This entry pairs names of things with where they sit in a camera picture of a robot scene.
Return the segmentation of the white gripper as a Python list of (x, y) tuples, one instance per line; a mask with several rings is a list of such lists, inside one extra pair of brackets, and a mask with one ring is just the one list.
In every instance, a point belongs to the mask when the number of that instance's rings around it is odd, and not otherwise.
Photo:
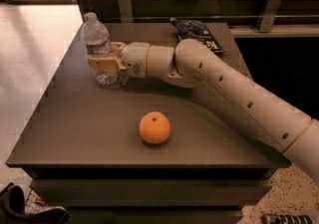
[(116, 74), (127, 70), (127, 74), (133, 78), (145, 78), (147, 76), (147, 54), (150, 44), (133, 42), (126, 45), (124, 42), (112, 42), (112, 52), (121, 54), (121, 59), (116, 56), (88, 56), (88, 65), (97, 71)]

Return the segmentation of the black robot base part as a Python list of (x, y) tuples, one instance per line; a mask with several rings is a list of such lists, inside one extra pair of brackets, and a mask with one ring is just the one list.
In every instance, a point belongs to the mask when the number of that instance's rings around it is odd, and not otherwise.
[(0, 192), (0, 224), (67, 224), (69, 214), (61, 208), (45, 209), (25, 199), (22, 188), (9, 183)]

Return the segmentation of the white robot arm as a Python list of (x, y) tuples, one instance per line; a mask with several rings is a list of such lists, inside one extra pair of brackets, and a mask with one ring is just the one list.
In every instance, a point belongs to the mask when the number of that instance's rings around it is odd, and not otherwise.
[(206, 85), (254, 124), (265, 143), (313, 180), (319, 180), (319, 121), (228, 66), (194, 39), (176, 47), (115, 42), (106, 54), (87, 56), (91, 68), (131, 78), (157, 77), (184, 88)]

